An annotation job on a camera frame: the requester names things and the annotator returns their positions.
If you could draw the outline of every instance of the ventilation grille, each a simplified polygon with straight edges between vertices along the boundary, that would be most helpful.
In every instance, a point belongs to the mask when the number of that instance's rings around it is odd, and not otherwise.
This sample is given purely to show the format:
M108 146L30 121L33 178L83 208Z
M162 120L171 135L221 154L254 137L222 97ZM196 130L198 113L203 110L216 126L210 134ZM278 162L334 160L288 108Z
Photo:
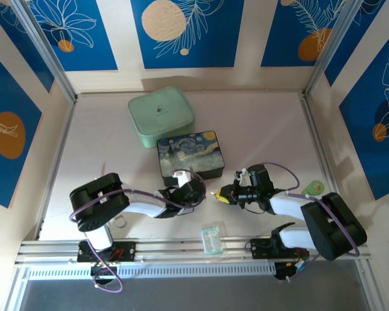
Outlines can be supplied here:
M241 275L275 275L274 263L258 264L173 264L173 265L135 265L120 266L121 278L157 278L157 277L227 277ZM29 280L66 280L88 279L90 268L32 268Z

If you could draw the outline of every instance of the gray floor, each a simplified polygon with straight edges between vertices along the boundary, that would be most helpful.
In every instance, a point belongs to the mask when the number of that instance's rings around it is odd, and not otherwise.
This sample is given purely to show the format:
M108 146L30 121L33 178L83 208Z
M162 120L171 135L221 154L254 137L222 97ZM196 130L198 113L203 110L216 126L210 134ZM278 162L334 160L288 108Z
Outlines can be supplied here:
M369 310L353 261L317 262L294 282L274 277L125 279L121 294L90 280L31 281L21 310Z

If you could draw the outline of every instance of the mint green box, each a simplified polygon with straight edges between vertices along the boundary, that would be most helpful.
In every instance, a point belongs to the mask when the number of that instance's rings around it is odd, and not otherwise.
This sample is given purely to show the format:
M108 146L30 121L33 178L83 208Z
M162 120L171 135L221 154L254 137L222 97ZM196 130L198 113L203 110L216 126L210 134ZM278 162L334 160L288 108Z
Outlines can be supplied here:
M146 148L155 147L159 139L187 135L195 130L195 113L178 87L169 86L133 98L128 108Z

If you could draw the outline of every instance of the cable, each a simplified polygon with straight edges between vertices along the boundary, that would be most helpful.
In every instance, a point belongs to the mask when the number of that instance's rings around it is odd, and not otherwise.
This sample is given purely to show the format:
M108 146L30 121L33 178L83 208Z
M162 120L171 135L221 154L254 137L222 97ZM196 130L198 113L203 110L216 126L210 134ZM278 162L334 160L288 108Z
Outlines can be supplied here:
M187 170L187 169L179 169L179 170L176 170L174 171L173 173L175 172L179 172L179 171L184 171L184 172L189 172L193 175L195 175L199 181L202 183L204 189L205 189L205 195L206 195L206 184L203 180L202 177L200 177L200 175L192 170ZM87 204L84 204L83 206L81 206L79 209L77 209L76 211L74 211L72 214L69 215L69 220L76 223L77 220L75 219L75 216L83 211L85 211L86 209L89 209L91 206L93 206L94 204L100 202L102 199L104 198L109 198L110 196L113 196L113 195L116 195L116 194L119 194L119 193L136 193L136 194L141 194L143 196L149 196L151 198L155 198L163 203L166 203L166 204L171 204L171 205L174 205L176 207L179 207L181 209L192 209L191 212L189 213L185 213L185 214L191 214L195 211L195 207L196 206L199 206L203 200L205 199L205 195L203 196L203 198L196 204L192 205L192 206L185 206L185 205L180 205L180 204L177 204L177 203L174 203L168 199L165 199L165 198L162 198L161 196L156 196L155 194L152 194L152 193L149 193L149 192L146 192L146 191L142 191L142 190L133 190L133 189L119 189L119 190L115 190L115 191L111 191L111 192L108 192L102 196L99 196L98 198L88 202ZM100 289L100 290L103 290L104 292L108 292L108 293L113 293L113 294L118 294L120 292L122 292L123 290L123 282L121 281L121 278L118 276L118 274L113 271L109 265L107 264L107 262L102 259L101 256L98 255L98 252L95 250L95 248L92 246L92 243L89 241L89 238L86 236L86 242L88 243L88 246L90 248L90 250L92 251L92 253L94 254L94 256L104 265L105 268L99 270L95 275L94 277L92 278L92 281L95 285L96 288ZM120 288L118 290L109 290L107 288L104 288L104 287L101 287L98 285L97 283L97 276L98 274L101 272L101 271L104 271L105 269L107 269L119 282L119 285L120 285Z
M344 236L349 241L351 247L355 250L354 253L347 253L347 254L354 257L360 256L360 251L357 248L355 241L352 239L352 237L350 236L346 228L343 226L343 224L340 222L340 220L333 214L333 212L328 208L328 206L322 200L318 198L314 198L312 196L305 196L303 194L295 194L295 193L288 193L287 196L290 196L291 198L307 199L320 204L325 209L325 211L330 216L330 218L333 219L333 221L336 223L337 227L341 230L341 232L343 232Z
M249 249L248 249L248 248L246 247L248 244L251 244L251 241L248 241L247 243L245 243L244 249L245 249L247 252L251 253L251 252L252 252L252 248L249 248Z
M101 256L98 255L97 251L95 250L95 248L92 246L91 242L89 241L88 237L86 236L86 242L88 242L88 246L90 248L90 250L92 251L92 253L94 254L94 256L104 265L104 269L107 269L119 282L119 289L118 290L109 290L107 288L104 288L104 287L101 287L99 286L99 284L97 283L97 275L98 273L96 273L93 278L92 278L92 282L93 284L95 285L96 288L100 289L100 290L103 290L104 292L108 292L108 293L113 293L113 294L118 294L118 293L121 293L122 290L123 290L123 282L121 281L121 278L118 276L118 274L112 270L109 265L106 263L106 261L104 259L102 259Z
M294 274L292 277L286 277L286 280L287 280L288 282L291 282L292 280L294 280L297 276L299 276L299 275L304 271L304 269L305 269L306 267L308 267L308 266L310 266L311 264L313 264L313 263L317 260L317 258L320 257L320 256L321 256L320 254L315 255L314 258L311 259L311 260L309 261L309 263L306 264L302 269L298 270L298 271L296 272L296 274Z
M264 164L264 165L274 165L274 166L280 167L283 170L286 170L288 173L290 173L290 175L297 181L297 185L294 186L294 187L288 188L287 191L296 190L300 186L300 180L298 179L297 175L295 175L293 173L293 171L291 171L289 168L284 167L283 165L278 164L278 163L274 163L274 162L264 162L262 164Z
M194 207L192 207L192 210L190 211L190 212L188 212L188 213L184 213L184 214L177 214L176 216L184 216L184 215L188 215L188 214L191 214L191 213L193 213L195 211L195 208Z
M254 211L251 211L250 209L247 209L246 207L244 208L246 211L248 211L249 213L252 213L252 214L256 214L256 215L262 215L265 213L265 211L259 213L259 212L254 212Z
M293 171L291 171L289 168L287 167L284 167L283 165L280 165L280 164L277 164L277 163L273 163L273 162L264 162L262 163L264 165L275 165L276 167L280 167L284 170L286 170L288 173L291 174L291 176L297 181L297 185L294 186L294 187L291 187L291 188L288 188L286 191L285 191L285 194L287 196L290 196L291 198L299 198L299 199L306 199L306 200L310 200L310 201L313 201L313 202L316 202L318 204L320 204L324 210L327 212L327 214L330 216L330 218L336 223L337 227L341 230L341 232L343 232L344 236L346 237L346 239L349 241L351 247L355 250L354 253L347 253L348 255L350 256L354 256L354 257L358 257L360 256L360 251L359 249L357 248L357 245L355 243L355 241L352 239L352 237L350 236L350 234L348 233L348 231L346 230L346 228L343 226L343 224L340 222L340 220L333 214L333 212L328 208L328 206L320 199L318 198L315 198L315 197L312 197L312 196L308 196L308 195L303 195L303 194L294 194L294 193L290 193L291 190L295 190L297 189L299 186L300 186L300 180L298 179L297 175L295 175L295 173L293 173ZM320 256L320 254L317 254L316 256L314 256L313 259L311 259L311 261L306 264L303 269L299 270L295 275L293 275L292 277L290 278L287 278L288 282L290 282L291 280L295 279L299 274L301 274L301 272L309 265L311 265L313 262L316 261L316 259Z
M190 170L186 170L186 169L176 170L176 172L178 172L178 171L189 172L189 173L192 173L193 175L195 175L199 179L199 181L202 183L203 187L205 188L205 193L206 193L206 184L205 184L204 180L200 177L200 175L198 173L190 171ZM204 197L203 197L203 199L200 200L198 203L196 203L196 204L194 204L192 206L186 206L186 205L180 205L180 204L174 203L174 202L172 202L172 201L170 201L168 199L165 199L165 198L163 198L161 196L156 196L155 194L147 192L147 191L134 190L134 189L119 189L119 190L114 190L114 191L111 191L111 192L107 192L106 194L103 194L102 196L99 196L98 198L95 198L94 200L88 202L87 204L84 204L79 209L77 209L75 212L73 212L72 214L69 215L69 220L72 221L72 222L76 222L74 217L77 214L85 211L86 209L89 209L91 206L93 206L94 204L100 202L102 199L109 198L110 196L114 196L114 195L119 194L119 193L136 193L136 194L140 194L142 196L148 196L150 198L155 198L156 200L159 200L159 201L161 201L163 203L174 205L174 206L179 207L181 209L195 208L195 207L199 206L203 202L203 200L204 200Z

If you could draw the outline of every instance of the orange circle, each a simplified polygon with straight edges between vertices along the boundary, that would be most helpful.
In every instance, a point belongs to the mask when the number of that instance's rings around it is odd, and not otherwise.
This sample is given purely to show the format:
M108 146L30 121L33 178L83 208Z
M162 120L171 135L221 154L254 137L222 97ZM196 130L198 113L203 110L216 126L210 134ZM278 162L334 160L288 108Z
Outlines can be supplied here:
M317 60L330 33L330 28L323 28L308 35L298 47L298 57L305 62Z
M67 41L65 39L60 40L58 42L59 49L63 50L66 53L70 53L75 48L73 44L70 41Z
M17 127L11 130L12 135L5 132L14 126ZM7 159L17 159L25 147L25 141L25 126L19 116L9 111L0 113L0 154Z
M386 126L382 123L376 124L373 128L373 138L379 142L384 141L386 138Z

